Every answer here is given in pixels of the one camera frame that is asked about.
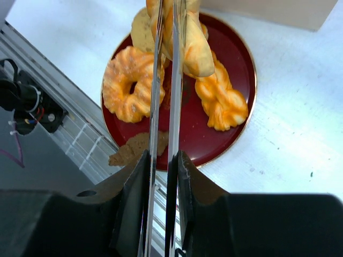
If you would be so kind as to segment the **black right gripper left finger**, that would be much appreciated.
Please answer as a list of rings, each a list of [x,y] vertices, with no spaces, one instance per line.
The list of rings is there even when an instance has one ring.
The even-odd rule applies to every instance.
[[[1,191],[1,256],[142,256],[148,187],[143,152],[94,188]]]

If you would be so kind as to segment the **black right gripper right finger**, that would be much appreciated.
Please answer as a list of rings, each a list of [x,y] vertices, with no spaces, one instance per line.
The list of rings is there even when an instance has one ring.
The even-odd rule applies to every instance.
[[[229,193],[178,155],[187,256],[342,256],[342,202],[329,194]]]

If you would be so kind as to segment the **metal serving tongs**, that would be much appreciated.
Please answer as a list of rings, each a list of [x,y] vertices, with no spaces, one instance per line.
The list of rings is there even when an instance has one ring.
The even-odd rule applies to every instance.
[[[175,222],[177,210],[177,176],[178,151],[181,121],[181,103],[183,89],[184,47],[186,33],[186,2],[173,1],[171,5],[171,29],[167,28],[163,12],[166,10],[166,1],[159,1],[158,12],[154,17],[156,24],[155,52],[153,63],[153,80],[151,86],[151,113],[148,141],[147,169],[148,179],[144,197],[143,224],[138,256],[150,256],[152,247],[153,213],[155,195],[156,158],[159,151],[168,150],[167,164],[167,194],[166,194],[166,226],[165,226],[165,256],[177,256],[180,250],[175,247]],[[163,76],[162,43],[167,34],[172,33],[172,69],[169,130],[159,130],[159,108]]]

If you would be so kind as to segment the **small striped croissant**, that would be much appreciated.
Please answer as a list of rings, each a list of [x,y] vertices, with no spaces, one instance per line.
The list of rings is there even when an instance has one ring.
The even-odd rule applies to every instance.
[[[173,1],[163,1],[162,52],[173,56]],[[210,46],[199,22],[200,1],[185,1],[184,72],[194,77],[208,77],[215,71]]]

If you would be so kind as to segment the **twisted bread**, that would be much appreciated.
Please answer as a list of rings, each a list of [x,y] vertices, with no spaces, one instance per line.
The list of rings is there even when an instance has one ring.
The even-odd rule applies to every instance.
[[[224,65],[211,51],[215,72],[209,77],[196,78],[195,90],[208,116],[208,127],[227,131],[245,122],[249,110],[243,94],[235,90]]]

